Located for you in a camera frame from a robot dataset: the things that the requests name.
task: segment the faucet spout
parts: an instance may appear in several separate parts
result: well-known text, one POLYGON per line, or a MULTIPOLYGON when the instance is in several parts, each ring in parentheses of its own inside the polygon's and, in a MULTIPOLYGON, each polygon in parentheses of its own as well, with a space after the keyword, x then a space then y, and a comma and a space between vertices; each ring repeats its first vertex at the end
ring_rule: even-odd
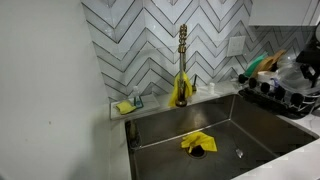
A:
POLYGON ((186 70, 186 39, 187 39, 187 25, 183 24, 180 26, 179 31, 179 47, 178 52, 180 53, 180 71, 178 81, 178 98, 176 100, 176 106, 184 107, 187 105, 185 97, 186 82, 184 80, 184 71, 186 70))

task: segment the yellow dish towel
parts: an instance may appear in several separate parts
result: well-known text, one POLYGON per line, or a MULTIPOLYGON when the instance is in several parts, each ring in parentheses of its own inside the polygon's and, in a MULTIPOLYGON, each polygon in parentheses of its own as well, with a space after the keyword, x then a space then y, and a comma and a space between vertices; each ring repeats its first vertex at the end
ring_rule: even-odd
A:
POLYGON ((181 148, 189 148, 189 153, 196 146, 201 146, 205 151, 218 151, 214 138, 203 132, 194 132, 182 138, 181 148))
MULTIPOLYGON (((178 99, 178 82, 180 79, 180 74, 177 74, 175 80, 174 80, 174 87, 173 87, 173 92, 171 95, 171 99, 169 101, 169 106, 170 107, 175 107, 176 106, 176 100, 178 99)), ((186 99, 190 96, 192 96, 192 85, 190 84, 190 80, 185 72, 183 72, 183 79, 186 82, 186 92, 185 92, 185 97, 186 99)))
POLYGON ((128 100, 122 101, 121 103, 117 104, 116 107, 119 109, 120 114, 128 114, 135 109, 137 109, 135 106, 131 105, 131 102, 128 100))

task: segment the dish rack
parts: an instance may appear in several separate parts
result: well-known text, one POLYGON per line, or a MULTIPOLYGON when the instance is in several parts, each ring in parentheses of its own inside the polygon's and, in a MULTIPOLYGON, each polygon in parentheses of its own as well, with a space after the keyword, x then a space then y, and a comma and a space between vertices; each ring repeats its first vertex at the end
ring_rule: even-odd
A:
POLYGON ((239 94, 247 101, 290 119, 303 118, 319 107, 320 92, 302 95, 286 91, 282 87, 271 87, 274 91, 270 92, 261 90, 262 84, 256 82, 255 86, 244 86, 239 94))

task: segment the countertop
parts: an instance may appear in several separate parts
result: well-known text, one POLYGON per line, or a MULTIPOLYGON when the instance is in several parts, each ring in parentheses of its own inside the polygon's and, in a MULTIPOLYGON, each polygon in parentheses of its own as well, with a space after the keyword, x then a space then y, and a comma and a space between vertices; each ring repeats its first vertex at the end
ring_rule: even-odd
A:
MULTIPOLYGON (((199 87, 196 94, 189 100, 188 105, 219 98, 222 96, 236 94, 240 90, 237 83, 222 82, 215 86, 215 93, 207 93, 207 87, 199 87)), ((124 120, 111 121, 110 123, 110 179, 131 180, 129 156, 124 129, 125 120, 135 119, 150 114, 170 110, 167 106, 170 95, 158 96, 160 108, 138 116, 132 116, 124 120)), ((290 120, 279 116, 282 119, 297 123, 302 127, 320 135, 320 112, 309 114, 299 120, 290 120)), ((258 168, 244 173, 234 179, 252 180, 316 180, 320 178, 320 139, 296 149, 280 158, 270 161, 258 168)))

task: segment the stainless steel sink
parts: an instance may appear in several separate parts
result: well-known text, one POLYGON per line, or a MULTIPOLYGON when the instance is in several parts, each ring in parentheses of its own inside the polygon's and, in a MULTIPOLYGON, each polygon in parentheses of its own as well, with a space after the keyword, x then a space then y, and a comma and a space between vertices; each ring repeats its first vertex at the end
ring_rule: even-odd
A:
POLYGON ((319 138, 238 95, 135 119, 126 132, 134 180, 231 179, 319 138), (218 151, 182 149, 194 131, 213 136, 218 151))

